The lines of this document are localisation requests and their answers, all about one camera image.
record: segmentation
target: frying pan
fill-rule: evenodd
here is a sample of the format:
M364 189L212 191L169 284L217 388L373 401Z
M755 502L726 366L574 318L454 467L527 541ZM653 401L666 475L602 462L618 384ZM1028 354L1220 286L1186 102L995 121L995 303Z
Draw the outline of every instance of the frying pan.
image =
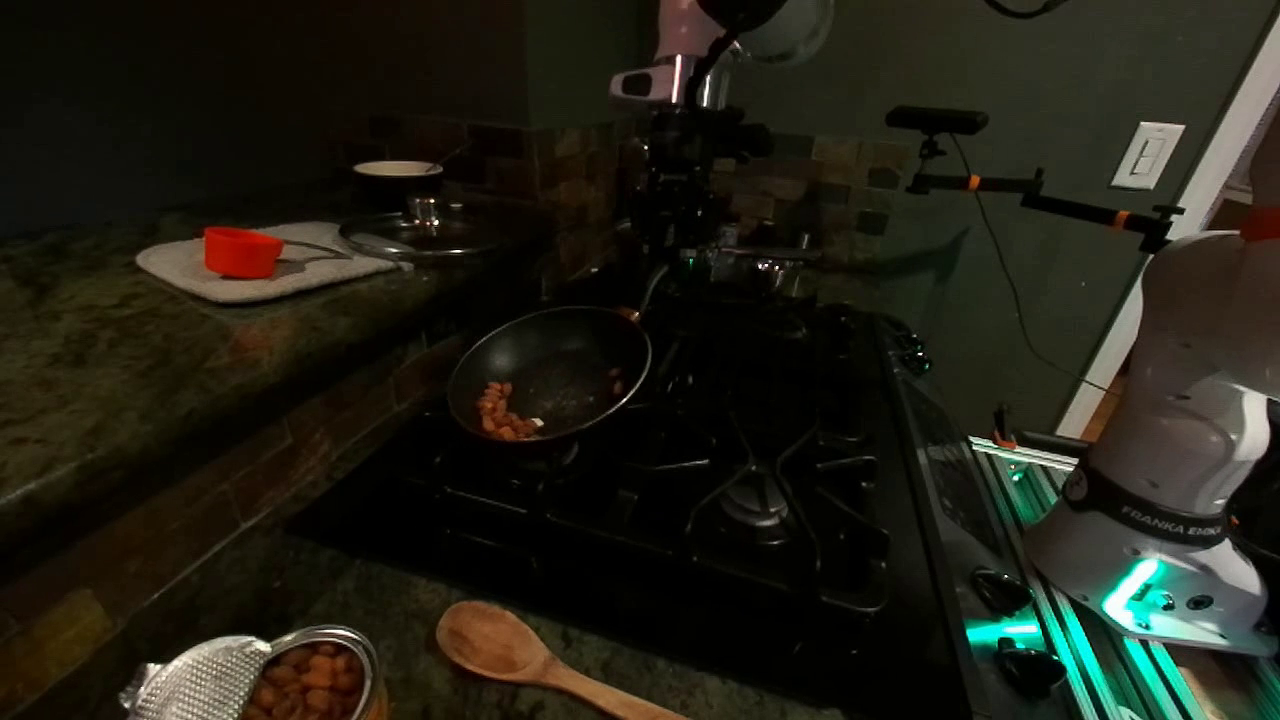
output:
M646 384L653 338L637 310L597 303L558 303L480 336L449 375L449 414L491 445L548 445L578 437ZM535 437L500 441L480 426L489 384L514 384L510 407L535 418Z

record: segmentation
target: green light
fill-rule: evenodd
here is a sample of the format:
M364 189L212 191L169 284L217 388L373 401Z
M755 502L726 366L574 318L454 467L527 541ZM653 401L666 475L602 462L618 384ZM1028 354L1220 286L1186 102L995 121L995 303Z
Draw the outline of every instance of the green light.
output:
M1001 638L1040 638L1038 618L976 618L965 624L969 647L995 647Z
M1142 615L1130 607L1142 592L1149 592L1152 574L1161 572L1155 555L1146 555L1142 562L1132 562L1132 572L1112 586L1112 594L1105 599L1105 613L1126 624L1126 629L1142 629Z

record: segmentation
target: wooden spoon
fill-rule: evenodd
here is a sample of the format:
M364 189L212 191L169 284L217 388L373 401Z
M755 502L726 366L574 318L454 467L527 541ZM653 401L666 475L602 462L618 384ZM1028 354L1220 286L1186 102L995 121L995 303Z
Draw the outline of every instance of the wooden spoon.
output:
M438 624L438 645L454 665L489 680L560 687L624 720L686 720L662 705L568 668L522 615L500 605L449 605Z

